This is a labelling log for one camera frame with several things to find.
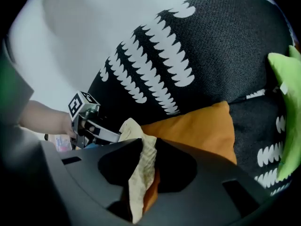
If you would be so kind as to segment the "person's left forearm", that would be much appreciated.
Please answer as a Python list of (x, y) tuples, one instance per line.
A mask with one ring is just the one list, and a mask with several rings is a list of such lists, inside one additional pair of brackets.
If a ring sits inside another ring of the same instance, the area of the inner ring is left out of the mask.
[(38, 133), (75, 136), (68, 113), (54, 110), (34, 100), (30, 100), (25, 106), (19, 125)]

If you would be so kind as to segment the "black white patterned blanket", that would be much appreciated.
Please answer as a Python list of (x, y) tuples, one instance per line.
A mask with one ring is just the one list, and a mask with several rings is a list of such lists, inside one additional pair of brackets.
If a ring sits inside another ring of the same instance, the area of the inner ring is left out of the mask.
[(271, 195), (285, 141), (285, 103), (268, 54), (292, 45), (267, 0), (187, 0), (138, 26), (102, 64), (89, 93), (120, 126), (179, 119), (218, 102), (233, 119), (238, 165)]

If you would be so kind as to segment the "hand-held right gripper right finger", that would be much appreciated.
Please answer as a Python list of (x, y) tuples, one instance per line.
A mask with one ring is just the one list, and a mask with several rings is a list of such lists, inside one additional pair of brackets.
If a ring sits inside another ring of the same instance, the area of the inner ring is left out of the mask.
[(159, 139), (158, 198), (141, 226), (248, 225), (270, 203), (258, 182), (228, 159)]

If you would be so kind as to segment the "clear plastic storage box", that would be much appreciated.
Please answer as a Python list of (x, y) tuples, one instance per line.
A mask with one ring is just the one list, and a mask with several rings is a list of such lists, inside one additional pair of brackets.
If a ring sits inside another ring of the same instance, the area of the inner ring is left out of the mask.
[(68, 135), (55, 135), (55, 146), (59, 152), (71, 151), (70, 137)]

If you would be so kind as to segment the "person's black shirt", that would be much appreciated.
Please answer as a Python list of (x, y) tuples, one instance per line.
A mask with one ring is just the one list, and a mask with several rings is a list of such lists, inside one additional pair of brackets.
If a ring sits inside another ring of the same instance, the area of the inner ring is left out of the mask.
[(16, 70), (8, 40), (0, 43), (0, 125), (17, 124), (33, 89)]

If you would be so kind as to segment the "green star pillow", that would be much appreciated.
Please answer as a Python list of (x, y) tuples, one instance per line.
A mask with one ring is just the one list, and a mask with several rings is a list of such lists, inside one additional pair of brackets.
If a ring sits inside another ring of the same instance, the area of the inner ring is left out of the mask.
[(301, 53), (290, 45), (289, 56), (269, 53), (268, 61), (286, 108), (286, 139), (277, 170), (277, 180), (280, 181), (301, 165)]

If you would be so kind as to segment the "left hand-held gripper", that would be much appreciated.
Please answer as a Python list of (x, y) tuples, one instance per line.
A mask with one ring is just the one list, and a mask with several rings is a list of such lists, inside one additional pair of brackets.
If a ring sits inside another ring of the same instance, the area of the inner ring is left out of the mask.
[[(113, 132), (106, 128), (96, 127), (99, 122), (100, 104), (89, 94), (77, 91), (75, 96), (68, 104), (69, 115), (73, 131), (76, 133), (75, 138), (70, 138), (72, 149), (84, 149), (93, 145), (105, 144), (108, 142), (118, 142), (120, 133)], [(87, 129), (80, 129), (81, 121), (95, 127), (93, 132)]]

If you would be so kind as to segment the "cream yellow cloth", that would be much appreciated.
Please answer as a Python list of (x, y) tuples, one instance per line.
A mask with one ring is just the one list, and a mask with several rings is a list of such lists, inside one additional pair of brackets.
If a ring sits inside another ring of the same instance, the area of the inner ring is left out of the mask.
[(157, 138), (144, 134), (140, 125), (132, 118), (122, 124), (120, 132), (120, 142), (136, 138), (142, 140), (142, 151), (138, 153), (138, 164), (128, 180), (132, 223), (136, 224), (158, 198), (160, 179), (159, 173), (155, 170)]

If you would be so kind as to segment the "orange throw pillow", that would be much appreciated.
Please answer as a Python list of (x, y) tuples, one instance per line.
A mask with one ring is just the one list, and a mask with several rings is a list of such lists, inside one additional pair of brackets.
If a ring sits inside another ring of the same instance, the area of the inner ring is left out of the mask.
[[(143, 125), (146, 135), (188, 145), (222, 156), (234, 164), (235, 133), (230, 107), (222, 101), (152, 124)], [(156, 166), (154, 181), (143, 198), (143, 212), (155, 203), (159, 193), (179, 192), (195, 177), (196, 166), (183, 154), (175, 156), (169, 169)]]

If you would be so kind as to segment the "person's left hand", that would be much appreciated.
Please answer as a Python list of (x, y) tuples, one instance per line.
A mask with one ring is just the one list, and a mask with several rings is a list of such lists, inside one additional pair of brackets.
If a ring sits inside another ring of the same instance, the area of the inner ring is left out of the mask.
[[(95, 130), (95, 127), (88, 124), (86, 121), (81, 121), (81, 125), (79, 127), (80, 129), (87, 129), (90, 132), (93, 132)], [(71, 119), (68, 114), (64, 115), (61, 122), (61, 134), (68, 135), (71, 138), (76, 137), (76, 133), (72, 129), (71, 125)]]

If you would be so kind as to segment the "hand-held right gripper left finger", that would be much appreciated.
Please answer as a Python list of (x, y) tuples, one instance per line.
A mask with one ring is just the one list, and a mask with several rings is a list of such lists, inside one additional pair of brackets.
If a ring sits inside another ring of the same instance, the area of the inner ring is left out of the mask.
[(103, 177), (98, 162), (107, 153), (140, 144), (140, 139), (132, 139), (92, 149), (58, 152), (51, 142), (41, 142), (50, 177), (71, 226), (134, 226), (107, 210), (120, 200), (123, 189)]

